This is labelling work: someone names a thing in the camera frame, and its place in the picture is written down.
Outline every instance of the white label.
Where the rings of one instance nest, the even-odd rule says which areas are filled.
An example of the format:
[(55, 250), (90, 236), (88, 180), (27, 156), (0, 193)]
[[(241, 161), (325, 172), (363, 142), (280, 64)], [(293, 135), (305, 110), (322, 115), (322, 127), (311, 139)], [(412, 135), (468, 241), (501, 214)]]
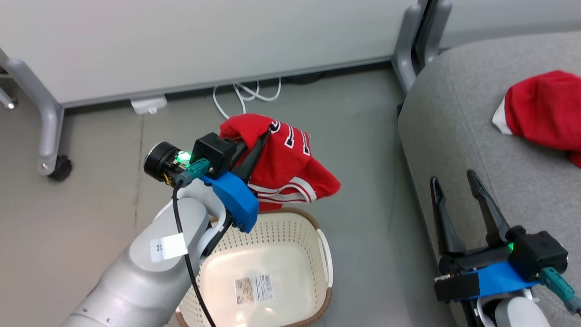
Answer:
[(183, 233), (151, 240), (150, 250), (153, 262), (160, 262), (188, 253)]
[(236, 303), (255, 303), (274, 300), (270, 275), (256, 275), (235, 280)]

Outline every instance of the green light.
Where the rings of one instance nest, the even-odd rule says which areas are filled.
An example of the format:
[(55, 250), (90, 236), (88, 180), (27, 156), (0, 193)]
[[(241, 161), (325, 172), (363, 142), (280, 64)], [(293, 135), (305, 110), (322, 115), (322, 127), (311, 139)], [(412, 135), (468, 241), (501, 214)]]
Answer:
[(178, 153), (178, 157), (176, 158), (176, 160), (181, 163), (182, 165), (189, 165), (189, 160), (192, 158), (192, 155), (185, 152), (185, 151), (180, 151)]

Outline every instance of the basket bottom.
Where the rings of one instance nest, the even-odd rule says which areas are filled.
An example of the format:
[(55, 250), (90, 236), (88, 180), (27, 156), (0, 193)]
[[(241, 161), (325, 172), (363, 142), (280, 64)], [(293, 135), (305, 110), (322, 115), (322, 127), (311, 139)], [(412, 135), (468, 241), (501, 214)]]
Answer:
[(210, 256), (200, 274), (217, 326), (281, 326), (317, 310), (309, 258), (294, 243), (226, 250)]

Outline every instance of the basket handle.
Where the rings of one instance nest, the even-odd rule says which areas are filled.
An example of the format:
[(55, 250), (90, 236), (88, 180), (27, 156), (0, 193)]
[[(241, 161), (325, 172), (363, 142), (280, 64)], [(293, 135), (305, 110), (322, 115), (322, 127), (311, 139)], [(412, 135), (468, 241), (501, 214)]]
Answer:
[(319, 244), (322, 246), (321, 252), (325, 255), (325, 263), (327, 265), (327, 282), (329, 287), (333, 287), (333, 259), (331, 258), (331, 249), (329, 248), (329, 243), (327, 242), (327, 238), (322, 230), (317, 229), (317, 233), (319, 233), (319, 237), (321, 238), (321, 243)]

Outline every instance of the metal leg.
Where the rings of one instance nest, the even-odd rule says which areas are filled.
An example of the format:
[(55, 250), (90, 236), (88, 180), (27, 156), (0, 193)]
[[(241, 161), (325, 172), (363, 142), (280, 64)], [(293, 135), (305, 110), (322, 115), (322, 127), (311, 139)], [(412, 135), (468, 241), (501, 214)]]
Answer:
[(2, 88), (0, 88), (0, 103), (8, 110), (16, 108), (16, 100), (8, 96)]
[(20, 59), (8, 59), (2, 66), (36, 104), (41, 115), (40, 148), (37, 171), (48, 176), (56, 166), (64, 109)]
[(440, 41), (451, 11), (451, 0), (438, 0), (437, 3), (428, 8), (424, 24), (418, 33), (418, 44), (416, 45), (416, 52), (422, 67), (425, 67), (439, 55)]
[(397, 78), (400, 80), (405, 94), (408, 93), (415, 81), (415, 71), (411, 62), (411, 50), (419, 24), (422, 21), (426, 3), (427, 1), (420, 0), (418, 3), (406, 9), (392, 57), (393, 68), (396, 71)]

